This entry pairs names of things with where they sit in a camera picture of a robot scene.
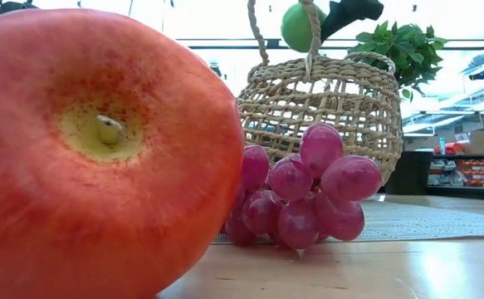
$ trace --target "apple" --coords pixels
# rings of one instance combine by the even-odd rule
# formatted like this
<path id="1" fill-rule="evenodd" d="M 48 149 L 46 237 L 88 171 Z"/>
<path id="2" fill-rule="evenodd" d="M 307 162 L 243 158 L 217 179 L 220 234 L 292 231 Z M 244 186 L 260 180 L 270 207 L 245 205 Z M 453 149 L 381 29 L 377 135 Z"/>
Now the apple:
<path id="1" fill-rule="evenodd" d="M 233 205 L 242 127 L 188 48 L 89 9 L 0 16 L 0 298 L 152 298 Z"/>

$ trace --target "wicker basket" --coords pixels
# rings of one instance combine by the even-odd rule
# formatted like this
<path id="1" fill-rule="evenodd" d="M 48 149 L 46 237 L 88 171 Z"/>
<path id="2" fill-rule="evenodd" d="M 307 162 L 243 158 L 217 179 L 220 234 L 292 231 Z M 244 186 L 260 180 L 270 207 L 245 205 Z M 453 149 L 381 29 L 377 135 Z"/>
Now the wicker basket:
<path id="1" fill-rule="evenodd" d="M 247 145 L 261 145 L 271 163 L 299 150 L 304 130 L 319 122 L 343 136 L 345 154 L 366 155 L 379 162 L 384 184 L 402 153 L 402 121 L 394 63 L 371 52 L 344 60 L 319 55 L 320 22 L 312 0 L 301 0 L 308 12 L 312 41 L 306 58 L 270 65 L 265 41 L 249 0 L 249 20 L 262 63 L 253 67 L 238 97 Z M 385 62 L 388 71 L 362 58 Z"/>

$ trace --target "wooden surface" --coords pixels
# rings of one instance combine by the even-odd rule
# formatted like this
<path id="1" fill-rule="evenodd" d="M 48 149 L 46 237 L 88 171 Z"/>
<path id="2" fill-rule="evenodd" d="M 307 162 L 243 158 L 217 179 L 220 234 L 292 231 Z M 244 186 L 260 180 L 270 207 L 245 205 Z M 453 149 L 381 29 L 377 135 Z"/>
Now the wooden surface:
<path id="1" fill-rule="evenodd" d="M 484 213 L 484 201 L 383 200 Z M 297 252 L 211 246 L 158 299 L 484 299 L 484 239 L 324 243 Z"/>

